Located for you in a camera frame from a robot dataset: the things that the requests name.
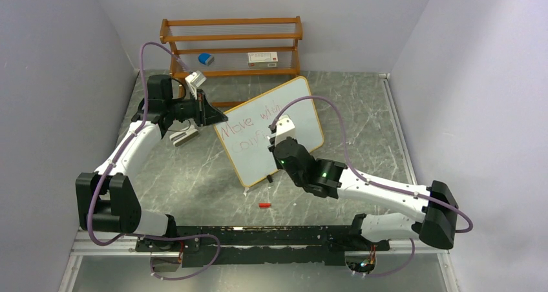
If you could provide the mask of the yellow framed whiteboard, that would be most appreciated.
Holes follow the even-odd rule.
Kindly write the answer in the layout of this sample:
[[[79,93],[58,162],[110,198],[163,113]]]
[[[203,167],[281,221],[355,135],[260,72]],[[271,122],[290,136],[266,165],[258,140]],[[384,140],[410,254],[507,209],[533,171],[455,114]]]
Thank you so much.
[[[225,112],[228,120],[215,130],[243,187],[251,187],[277,172],[269,152],[269,126],[278,114],[288,115],[295,124],[295,138],[307,150],[324,143],[324,134],[313,100],[307,99],[282,109],[291,101],[311,94],[304,77],[294,78]]]

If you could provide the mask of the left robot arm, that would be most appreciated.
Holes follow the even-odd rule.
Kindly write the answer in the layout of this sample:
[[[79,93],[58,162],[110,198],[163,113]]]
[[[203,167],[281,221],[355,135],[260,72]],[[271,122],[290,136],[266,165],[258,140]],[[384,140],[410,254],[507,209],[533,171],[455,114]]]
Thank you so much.
[[[151,235],[162,250],[176,247],[179,232],[168,214],[142,209],[131,179],[144,166],[150,151],[175,122],[193,120],[199,127],[227,121],[212,106],[200,86],[206,77],[199,71],[185,78],[191,91],[188,99],[174,98],[173,78],[165,74],[149,77],[145,96],[131,118],[124,139],[94,172],[83,172],[76,179],[79,223],[94,231]]]

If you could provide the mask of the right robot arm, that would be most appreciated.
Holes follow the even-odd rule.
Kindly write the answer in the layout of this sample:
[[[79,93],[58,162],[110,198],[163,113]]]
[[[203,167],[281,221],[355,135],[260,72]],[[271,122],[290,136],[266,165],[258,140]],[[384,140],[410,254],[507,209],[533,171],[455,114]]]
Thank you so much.
[[[437,249],[454,247],[458,204],[446,183],[434,180],[431,185],[411,185],[354,173],[343,162],[314,158],[292,137],[280,142],[271,137],[268,150],[277,168],[307,193],[364,200],[391,210],[390,214],[355,217],[348,233],[354,248],[405,238],[418,238]]]

